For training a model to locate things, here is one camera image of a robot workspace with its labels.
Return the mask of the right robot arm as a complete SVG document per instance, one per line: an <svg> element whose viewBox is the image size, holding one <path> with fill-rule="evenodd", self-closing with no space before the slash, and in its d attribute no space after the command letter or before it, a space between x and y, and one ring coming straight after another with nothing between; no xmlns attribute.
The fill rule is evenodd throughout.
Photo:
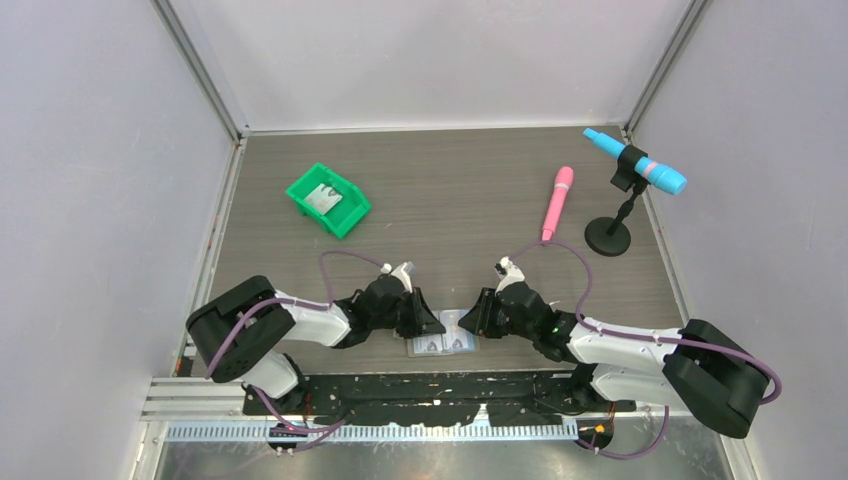
<svg viewBox="0 0 848 480"><path fill-rule="evenodd" d="M459 326L489 339L529 340L545 358L576 365L571 397L584 410L636 401L685 410L727 437L746 437L759 407L781 392L773 370L711 323L624 327L554 309L525 282L485 288Z"/></svg>

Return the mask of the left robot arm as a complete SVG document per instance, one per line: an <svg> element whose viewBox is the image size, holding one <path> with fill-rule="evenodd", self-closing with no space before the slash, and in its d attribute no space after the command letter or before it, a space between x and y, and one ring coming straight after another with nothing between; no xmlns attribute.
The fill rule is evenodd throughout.
<svg viewBox="0 0 848 480"><path fill-rule="evenodd" d="M185 327L208 379L256 387L284 414L305 405L307 389L293 360L276 351L281 341L346 349L375 330L392 330L405 339L446 331L420 288L400 274L382 274L366 288L328 303L287 295L256 275L192 312Z"/></svg>

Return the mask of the white credit card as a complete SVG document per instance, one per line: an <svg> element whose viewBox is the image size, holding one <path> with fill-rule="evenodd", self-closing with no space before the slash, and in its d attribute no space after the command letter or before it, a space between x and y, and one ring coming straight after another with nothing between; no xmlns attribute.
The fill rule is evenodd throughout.
<svg viewBox="0 0 848 480"><path fill-rule="evenodd" d="M443 355L448 352L443 334L431 334L410 340L409 354L415 356Z"/></svg>

